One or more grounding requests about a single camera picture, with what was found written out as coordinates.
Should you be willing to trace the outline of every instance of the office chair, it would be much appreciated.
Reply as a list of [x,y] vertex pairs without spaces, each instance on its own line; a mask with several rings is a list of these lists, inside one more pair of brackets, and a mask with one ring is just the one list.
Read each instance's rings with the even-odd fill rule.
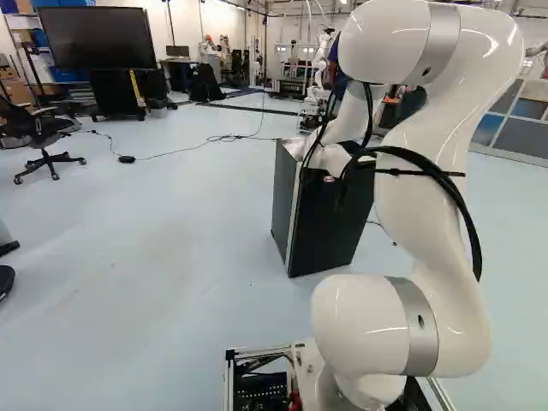
[[21,177],[31,174],[40,167],[47,165],[50,169],[51,178],[59,180],[59,175],[53,167],[54,163],[70,163],[77,161],[85,164],[86,160],[82,157],[71,158],[68,152],[51,156],[45,150],[47,146],[52,145],[57,140],[70,135],[70,132],[79,130],[81,124],[74,119],[55,117],[53,111],[56,107],[47,107],[29,113],[25,107],[27,104],[12,104],[4,96],[0,96],[0,116],[6,119],[6,124],[0,129],[0,133],[5,137],[15,137],[22,139],[29,136],[28,145],[32,148],[41,150],[42,158],[29,160],[25,164],[27,168],[22,173],[14,176],[14,183],[19,185],[23,183]]

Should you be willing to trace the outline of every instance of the person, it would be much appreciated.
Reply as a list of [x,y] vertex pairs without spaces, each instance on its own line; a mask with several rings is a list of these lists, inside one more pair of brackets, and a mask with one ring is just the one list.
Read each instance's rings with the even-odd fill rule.
[[346,85],[350,80],[350,77],[344,74],[344,72],[341,70],[341,67],[339,66],[338,48],[340,36],[341,33],[339,32],[339,34],[335,38],[335,41],[333,41],[333,45],[331,46],[331,50],[329,51],[329,56],[327,57],[327,60],[329,62],[327,66],[327,74],[329,78],[328,86],[332,90],[334,90],[337,100],[343,99]]

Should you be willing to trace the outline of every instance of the black pedestal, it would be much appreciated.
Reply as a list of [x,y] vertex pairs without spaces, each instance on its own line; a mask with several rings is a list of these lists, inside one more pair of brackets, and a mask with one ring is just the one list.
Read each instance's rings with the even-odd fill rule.
[[350,264],[373,204],[374,168],[368,162],[350,176],[341,204],[340,181],[325,170],[301,173],[277,142],[271,233],[289,277]]
[[92,113],[95,122],[98,116],[137,116],[145,120],[146,111],[139,107],[128,70],[92,70],[90,81],[97,101],[97,110]]

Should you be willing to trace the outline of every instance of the metal frame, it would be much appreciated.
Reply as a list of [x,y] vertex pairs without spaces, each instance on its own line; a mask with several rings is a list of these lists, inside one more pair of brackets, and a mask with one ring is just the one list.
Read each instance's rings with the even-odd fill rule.
[[501,149],[495,148],[495,144],[497,143],[498,137],[502,133],[502,131],[504,129],[504,126],[506,125],[506,122],[509,119],[516,119],[516,120],[521,120],[521,121],[524,121],[524,122],[536,122],[536,123],[541,123],[541,124],[548,124],[548,101],[546,101],[545,111],[544,111],[542,117],[540,118],[540,120],[535,119],[535,118],[524,117],[524,116],[514,116],[514,115],[511,114],[514,111],[514,108],[517,105],[518,100],[521,98],[521,94],[523,93],[523,89],[525,88],[525,85],[529,81],[545,81],[545,82],[548,82],[548,80],[546,80],[546,79],[535,79],[535,78],[531,78],[531,77],[526,76],[526,75],[518,76],[517,80],[523,80],[523,82],[521,83],[520,88],[516,92],[516,94],[514,96],[514,99],[512,100],[512,103],[510,104],[508,110],[505,113],[498,113],[498,112],[495,112],[495,111],[487,111],[487,113],[485,114],[486,116],[498,116],[498,117],[503,118],[502,122],[498,126],[497,131],[495,132],[495,134],[493,135],[491,141],[489,142],[489,145],[485,146],[485,145],[482,145],[480,143],[476,143],[476,142],[472,141],[472,143],[470,144],[469,151],[478,152],[478,153],[490,155],[490,156],[493,156],[493,157],[507,158],[509,160],[520,161],[522,163],[534,164],[534,165],[539,165],[541,167],[547,167],[548,168],[548,159],[547,158],[538,158],[538,157],[534,157],[534,156],[529,156],[527,154],[521,154],[519,152],[508,152],[506,150],[501,150]]
[[[227,356],[224,363],[224,411],[234,411],[234,369],[236,360],[248,360],[284,354],[294,357],[295,345],[282,345],[263,349],[235,348],[233,351],[234,358],[228,358]],[[293,375],[295,374],[288,372],[288,391],[291,389],[290,380]],[[439,407],[443,411],[457,411],[455,404],[451,401],[447,391],[436,378],[417,378],[417,380],[420,383],[420,388],[426,394],[426,398],[430,397],[430,394],[432,394],[431,396],[436,398]]]

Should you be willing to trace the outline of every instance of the power cord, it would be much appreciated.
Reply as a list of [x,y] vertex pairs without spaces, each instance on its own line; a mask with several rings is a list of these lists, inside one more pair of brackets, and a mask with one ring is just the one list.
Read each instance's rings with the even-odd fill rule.
[[101,136],[105,137],[110,142],[110,144],[109,144],[110,152],[112,154],[116,155],[118,157],[118,160],[121,163],[125,163],[125,164],[132,164],[135,161],[152,160],[154,158],[160,158],[160,157],[163,157],[163,156],[169,156],[171,154],[177,154],[178,152],[189,152],[191,150],[196,150],[198,148],[201,148],[201,147],[203,147],[207,144],[216,143],[216,142],[232,143],[232,142],[237,141],[237,140],[266,140],[266,141],[279,140],[278,138],[268,139],[268,138],[256,137],[260,133],[261,129],[263,128],[263,123],[264,123],[264,120],[265,120],[265,95],[266,95],[266,91],[263,91],[260,124],[259,124],[259,127],[257,128],[257,130],[254,133],[252,133],[252,134],[213,135],[213,136],[208,137],[207,139],[205,139],[204,142],[198,144],[197,146],[183,147],[183,148],[180,148],[180,149],[177,149],[177,150],[173,150],[173,151],[170,151],[170,152],[162,152],[160,154],[155,154],[155,155],[149,156],[149,157],[137,158],[137,157],[134,157],[134,156],[127,156],[127,155],[120,154],[119,152],[117,152],[113,148],[113,145],[114,145],[114,142],[115,142],[114,138],[109,134],[100,133],[97,130],[81,130],[81,131],[76,131],[76,133],[89,133],[89,134],[96,134],[96,135],[101,135]]

